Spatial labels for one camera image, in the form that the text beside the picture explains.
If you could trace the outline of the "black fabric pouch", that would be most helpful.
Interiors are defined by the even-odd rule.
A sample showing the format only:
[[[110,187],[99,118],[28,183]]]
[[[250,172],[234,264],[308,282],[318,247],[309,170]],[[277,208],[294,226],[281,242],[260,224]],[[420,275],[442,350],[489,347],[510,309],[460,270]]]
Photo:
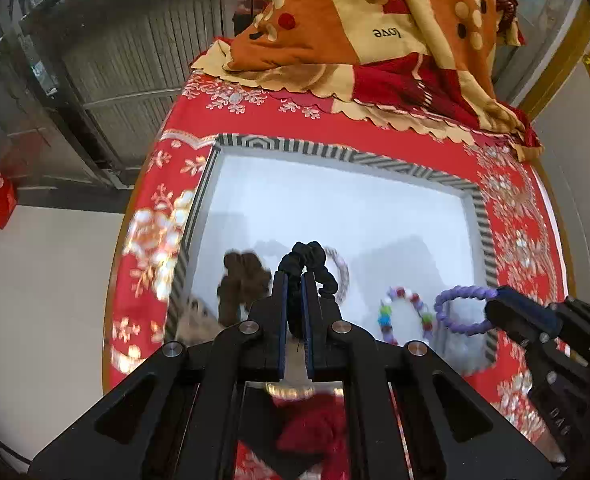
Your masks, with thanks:
[[[245,389],[237,434],[239,442],[281,479],[297,479],[321,463],[323,455],[280,451],[277,444],[285,421],[285,411],[273,402],[273,396],[266,390],[254,387]]]

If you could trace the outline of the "dark red velvet bow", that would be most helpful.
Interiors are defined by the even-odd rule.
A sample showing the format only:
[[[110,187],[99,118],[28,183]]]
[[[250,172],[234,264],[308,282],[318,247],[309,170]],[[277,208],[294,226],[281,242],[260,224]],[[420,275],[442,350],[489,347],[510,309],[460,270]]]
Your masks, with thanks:
[[[349,479],[347,417],[344,399],[316,393],[278,405],[284,424],[279,430],[280,452],[321,457],[321,479]]]

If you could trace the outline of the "red floral embroidered tablecloth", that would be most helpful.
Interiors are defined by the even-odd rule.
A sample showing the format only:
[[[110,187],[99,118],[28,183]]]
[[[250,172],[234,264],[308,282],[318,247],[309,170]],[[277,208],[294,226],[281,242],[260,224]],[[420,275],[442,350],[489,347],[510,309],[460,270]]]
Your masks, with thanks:
[[[130,197],[104,315],[102,385],[114,388],[170,335],[181,237],[222,133],[276,136],[303,154],[394,156],[480,187],[499,280],[542,302],[568,292],[557,222],[533,166],[500,141],[454,140],[450,127],[311,94],[246,88],[194,72],[171,108]]]

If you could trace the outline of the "striped chevron tray box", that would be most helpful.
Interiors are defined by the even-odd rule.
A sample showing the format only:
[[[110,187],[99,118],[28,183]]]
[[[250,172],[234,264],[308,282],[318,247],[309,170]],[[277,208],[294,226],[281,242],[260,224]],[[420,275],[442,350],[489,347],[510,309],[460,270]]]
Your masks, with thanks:
[[[268,269],[297,242],[330,251],[342,315],[375,330],[391,286],[431,304],[454,285],[499,281],[489,214],[466,177],[342,145],[220,133],[188,213],[165,333],[190,296],[210,312],[226,252],[255,252]]]

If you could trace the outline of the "orange cream love blanket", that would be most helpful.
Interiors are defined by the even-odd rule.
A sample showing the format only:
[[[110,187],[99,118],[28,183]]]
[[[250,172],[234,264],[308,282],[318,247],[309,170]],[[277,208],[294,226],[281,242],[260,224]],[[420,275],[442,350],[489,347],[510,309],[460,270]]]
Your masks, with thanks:
[[[516,12],[516,0],[268,0],[194,66],[245,87],[328,100],[353,119],[499,142],[526,162],[541,143],[491,81],[496,48],[523,44]]]

